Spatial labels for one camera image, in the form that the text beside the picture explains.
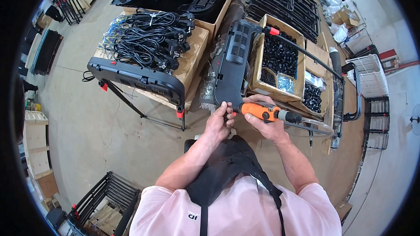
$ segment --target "concrete floor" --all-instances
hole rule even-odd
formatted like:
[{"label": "concrete floor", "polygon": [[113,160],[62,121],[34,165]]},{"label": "concrete floor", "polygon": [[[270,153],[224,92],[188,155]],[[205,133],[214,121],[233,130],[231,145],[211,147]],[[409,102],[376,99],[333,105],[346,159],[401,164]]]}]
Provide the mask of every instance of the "concrete floor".
[{"label": "concrete floor", "polygon": [[[207,110],[199,109],[195,100],[186,116],[189,129],[181,132],[139,118],[112,92],[102,91],[96,80],[81,81],[103,33],[122,12],[122,8],[111,6],[111,1],[96,0],[80,24],[69,26],[53,21],[49,28],[62,34],[64,40],[52,70],[46,76],[29,73],[26,79],[39,86],[37,99],[50,121],[51,163],[60,191],[57,199],[66,211],[110,170],[139,188],[154,185],[165,168],[183,154],[184,141],[204,131],[210,115]],[[335,45],[325,21],[322,29],[328,44]],[[347,82],[346,111],[354,111],[353,97],[354,86]],[[138,93],[134,93],[131,101],[147,115],[178,123],[175,111],[158,102]],[[293,191],[273,144],[252,129],[242,116],[237,116],[234,127],[255,150],[271,181]],[[340,147],[330,155],[321,152],[319,138],[314,138],[311,156],[309,139],[291,136],[309,158],[334,205],[347,196],[358,170],[362,129],[362,118],[345,123]]]}]

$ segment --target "vent slot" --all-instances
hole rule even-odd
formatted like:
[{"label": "vent slot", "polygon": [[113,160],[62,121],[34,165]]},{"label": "vent slot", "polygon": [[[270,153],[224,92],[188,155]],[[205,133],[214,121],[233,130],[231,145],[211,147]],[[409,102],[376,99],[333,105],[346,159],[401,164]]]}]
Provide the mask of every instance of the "vent slot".
[{"label": "vent slot", "polygon": [[165,93],[163,93],[162,90],[159,90],[159,89],[157,89],[155,87],[152,87],[152,92],[155,93],[155,94],[161,95],[161,96],[164,96],[165,95]]},{"label": "vent slot", "polygon": [[242,37],[242,40],[241,40],[241,44],[243,44],[243,45],[247,45],[247,38],[246,37]]},{"label": "vent slot", "polygon": [[232,46],[231,55],[237,56],[239,53],[239,47],[238,46]]},{"label": "vent slot", "polygon": [[238,24],[238,26],[236,27],[236,31],[238,31],[238,32],[244,32],[244,25]]},{"label": "vent slot", "polygon": [[123,83],[124,85],[131,86],[131,84],[130,84],[130,82],[129,82],[128,80],[125,80],[125,79],[121,79],[121,78],[120,78],[120,81],[121,81],[121,83]]},{"label": "vent slot", "polygon": [[135,86],[136,88],[141,89],[141,90],[146,90],[146,85],[139,84],[139,83],[134,83],[134,86]]},{"label": "vent slot", "polygon": [[236,35],[235,35],[235,37],[234,37],[234,42],[236,42],[236,43],[241,42],[241,38],[242,38],[242,36],[241,36],[241,35],[236,34]]},{"label": "vent slot", "polygon": [[241,58],[245,57],[245,50],[243,48],[239,49],[239,55],[238,56],[240,56]]}]

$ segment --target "hand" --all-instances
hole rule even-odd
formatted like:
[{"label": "hand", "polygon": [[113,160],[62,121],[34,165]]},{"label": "hand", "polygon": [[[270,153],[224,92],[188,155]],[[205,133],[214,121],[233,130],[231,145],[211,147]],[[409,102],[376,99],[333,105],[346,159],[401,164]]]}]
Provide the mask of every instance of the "hand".
[{"label": "hand", "polygon": [[[271,97],[256,94],[242,99],[244,103],[255,103],[256,101],[263,101],[270,104],[275,104]],[[265,123],[262,119],[257,118],[251,113],[245,114],[245,119],[261,134],[271,140],[276,146],[280,146],[282,143],[290,141],[289,135],[284,131],[284,125],[282,120],[276,120],[275,122]]]},{"label": "hand", "polygon": [[[215,143],[217,143],[215,146],[217,146],[222,140],[228,137],[235,122],[233,114],[234,110],[228,106],[232,106],[232,103],[222,102],[222,106],[213,112],[206,123],[206,130],[204,131],[203,135],[212,137]],[[224,116],[226,113],[228,113],[228,121],[225,123]]]}]

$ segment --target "pink t-shirt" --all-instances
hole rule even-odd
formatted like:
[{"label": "pink t-shirt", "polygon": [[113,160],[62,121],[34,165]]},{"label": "pink t-shirt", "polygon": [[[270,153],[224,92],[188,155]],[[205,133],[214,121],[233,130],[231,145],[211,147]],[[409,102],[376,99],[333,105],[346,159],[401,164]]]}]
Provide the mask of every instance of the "pink t-shirt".
[{"label": "pink t-shirt", "polygon": [[[340,218],[320,185],[310,184],[299,195],[276,187],[283,192],[280,199],[286,236],[341,236]],[[199,235],[200,213],[201,207],[191,202],[184,189],[172,192],[159,186],[147,187],[130,235]],[[209,206],[208,236],[214,235],[281,235],[276,204],[259,181],[240,175]]]}]

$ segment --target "fan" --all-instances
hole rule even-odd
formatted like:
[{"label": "fan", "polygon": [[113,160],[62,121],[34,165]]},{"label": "fan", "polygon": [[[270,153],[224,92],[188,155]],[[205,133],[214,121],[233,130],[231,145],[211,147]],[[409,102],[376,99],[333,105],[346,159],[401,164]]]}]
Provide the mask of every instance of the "fan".
[{"label": "fan", "polygon": [[411,113],[411,129],[416,136],[420,136],[420,104],[417,104]]}]

